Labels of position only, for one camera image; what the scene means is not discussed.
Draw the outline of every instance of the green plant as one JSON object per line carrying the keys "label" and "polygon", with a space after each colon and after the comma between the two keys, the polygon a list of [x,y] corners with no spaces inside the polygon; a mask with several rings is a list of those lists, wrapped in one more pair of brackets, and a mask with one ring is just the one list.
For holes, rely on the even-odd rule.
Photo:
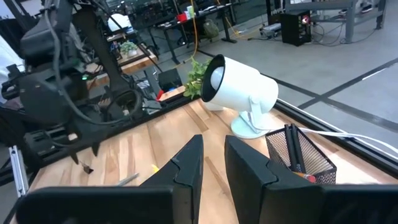
{"label": "green plant", "polygon": [[200,95],[201,83],[203,81],[203,75],[205,74],[207,66],[209,66],[210,60],[205,63],[197,62],[192,59],[192,70],[188,72],[188,82],[184,84],[185,92],[184,96],[191,96],[191,99]]}
{"label": "green plant", "polygon": [[125,43],[123,43],[122,45],[120,45],[120,51],[123,54],[127,54],[129,53],[130,50],[137,50],[137,45],[133,42],[130,41],[126,41]]}

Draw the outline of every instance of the gray floor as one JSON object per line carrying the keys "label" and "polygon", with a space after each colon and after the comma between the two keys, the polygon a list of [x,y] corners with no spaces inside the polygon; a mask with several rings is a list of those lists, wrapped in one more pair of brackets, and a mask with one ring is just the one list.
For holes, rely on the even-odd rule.
{"label": "gray floor", "polygon": [[[398,14],[395,13],[398,10],[398,2],[389,1],[387,8],[385,28],[375,31],[364,41],[350,45],[325,47],[306,44],[294,47],[277,41],[238,39],[236,44],[222,41],[202,42],[200,50],[213,55],[223,54],[252,66],[263,74],[293,85],[292,88],[279,85],[279,98],[295,106],[302,106],[314,97],[317,98],[398,57],[398,30],[394,23],[398,21]],[[252,19],[235,29],[244,31],[241,35],[249,34],[257,29],[263,19]],[[328,32],[338,24],[322,26]],[[354,40],[366,38],[375,26],[375,20],[357,26]],[[327,34],[323,38],[323,44],[333,42],[339,33],[340,28]],[[257,32],[253,32],[249,36],[258,35]],[[192,51],[192,47],[181,47],[176,50],[176,54],[179,55],[178,59],[183,61],[190,58]],[[170,58],[169,53],[160,56],[159,65],[162,69],[175,67]],[[200,62],[210,58],[200,52],[195,54],[195,60]],[[183,82],[187,81],[187,72],[191,68],[190,62],[177,67]],[[347,132],[365,134],[398,147],[398,118],[394,116],[398,113],[395,103],[398,96],[397,72],[398,65],[393,65],[304,110]],[[393,154],[385,147],[377,146]],[[3,157],[3,154],[7,155],[4,151],[0,153],[0,157]],[[13,184],[0,187],[0,220],[6,217],[15,199]]]}

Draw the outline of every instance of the desk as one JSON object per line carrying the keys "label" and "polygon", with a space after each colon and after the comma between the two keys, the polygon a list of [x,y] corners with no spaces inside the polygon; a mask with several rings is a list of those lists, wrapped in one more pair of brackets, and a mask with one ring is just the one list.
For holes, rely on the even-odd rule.
{"label": "desk", "polygon": [[[183,87],[165,93],[164,97],[181,91]],[[48,186],[116,185],[136,172],[139,172],[139,177],[128,185],[139,185],[153,174],[151,164],[164,166],[194,134],[202,134],[204,165],[199,222],[238,223],[224,163],[225,135],[232,134],[229,124],[237,115],[236,111],[229,109],[210,112],[200,100],[193,101],[103,141],[98,157],[91,149],[80,151],[79,159],[94,169],[90,175],[70,158],[64,158],[41,169],[30,190]],[[271,117],[272,127],[283,127],[285,123],[302,126],[277,110],[271,111]],[[395,178],[325,138],[314,134],[308,136],[337,166],[338,184],[398,184]],[[245,142],[269,156],[265,138]]]}
{"label": "desk", "polygon": [[[140,49],[137,49],[137,52],[138,52],[138,54],[136,57],[144,54]],[[150,58],[154,62],[157,62],[157,57],[151,51],[148,50],[148,52],[150,53]],[[118,60],[118,63],[123,63],[126,60],[130,60],[130,58],[122,58],[122,59]],[[144,70],[145,76],[148,79],[150,86],[152,87],[154,93],[157,94],[160,91],[160,86],[159,86],[157,80],[155,79],[155,77],[153,76],[153,70],[151,69],[152,66],[150,66],[150,65],[153,65],[151,60],[149,60],[148,57],[144,57],[142,59],[136,60],[135,62],[131,62],[127,65],[123,65],[121,67],[121,69],[122,69],[123,73],[126,73],[128,75],[132,75],[134,72]],[[86,71],[94,73],[96,68],[97,68],[97,64],[91,63],[86,66]],[[108,74],[103,73],[101,75],[98,75],[96,78],[87,81],[87,87],[93,88],[93,87],[105,85],[108,83],[109,83]]]}
{"label": "desk", "polygon": [[[225,18],[225,10],[229,10],[233,14],[232,4],[227,5],[227,6],[218,6],[216,9],[212,9],[210,11],[205,11],[205,12],[201,13],[199,16],[196,16],[195,19],[199,19],[201,17],[205,17],[205,16],[208,16],[210,14],[213,14],[213,13],[221,11],[221,17],[222,17],[222,20],[223,20],[223,27],[224,27],[224,32],[225,32],[225,38],[222,38],[221,40],[235,44],[236,40],[231,39],[231,37],[229,36],[228,25],[227,25],[227,21],[226,21],[226,18]],[[170,41],[170,37],[169,37],[167,31],[169,29],[173,29],[175,27],[182,26],[183,24],[186,24],[188,22],[192,22],[192,20],[193,19],[188,19],[186,21],[179,22],[179,23],[175,22],[171,26],[168,26],[168,27],[161,27],[161,29],[163,30],[164,36],[166,38],[167,45],[169,46],[170,52],[172,54],[172,59],[173,59],[174,63],[177,64],[177,65],[180,64],[180,62],[177,60],[177,57],[175,56],[174,48],[172,47],[172,44],[171,44],[171,41]]]}

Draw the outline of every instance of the black mesh pencil holder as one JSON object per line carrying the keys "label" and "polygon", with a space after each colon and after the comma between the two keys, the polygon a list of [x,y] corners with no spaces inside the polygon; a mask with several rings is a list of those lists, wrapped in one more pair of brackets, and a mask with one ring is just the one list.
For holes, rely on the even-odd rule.
{"label": "black mesh pencil holder", "polygon": [[337,167],[294,124],[266,134],[269,157],[294,172],[315,176],[317,184],[335,184]]}

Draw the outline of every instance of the white cable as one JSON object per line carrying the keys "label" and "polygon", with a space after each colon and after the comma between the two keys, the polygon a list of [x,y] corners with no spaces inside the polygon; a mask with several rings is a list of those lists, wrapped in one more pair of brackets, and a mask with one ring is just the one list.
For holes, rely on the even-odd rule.
{"label": "white cable", "polygon": [[[278,128],[278,129],[262,129],[262,128],[256,127],[256,126],[253,124],[253,121],[252,121],[252,119],[251,119],[251,114],[250,114],[250,116],[249,116],[249,120],[250,120],[251,125],[252,125],[254,128],[256,128],[256,129],[258,129],[258,130],[261,130],[261,131],[276,131],[276,130],[279,130],[279,129],[280,129],[280,128]],[[314,131],[314,130],[311,130],[311,129],[308,129],[308,128],[299,128],[299,129],[300,129],[301,131],[305,132],[305,133],[315,133],[315,134],[320,134],[320,135],[324,135],[324,136],[333,136],[333,137],[340,137],[340,138],[363,138],[363,139],[372,140],[372,141],[375,141],[375,142],[377,142],[377,143],[379,143],[379,144],[382,144],[383,146],[386,146],[387,148],[391,149],[391,150],[394,151],[396,154],[398,154],[398,149],[396,149],[394,146],[391,146],[390,144],[385,143],[384,141],[380,141],[380,140],[378,140],[378,139],[374,139],[374,138],[371,138],[371,137],[368,137],[368,136],[365,136],[365,135],[362,135],[362,134],[335,133],[335,132],[329,132],[329,131]],[[378,148],[376,148],[376,147],[375,147],[375,149],[378,150],[378,151],[381,151],[381,152],[385,153],[385,152],[384,152],[383,150],[381,150],[381,149],[378,149]]]}

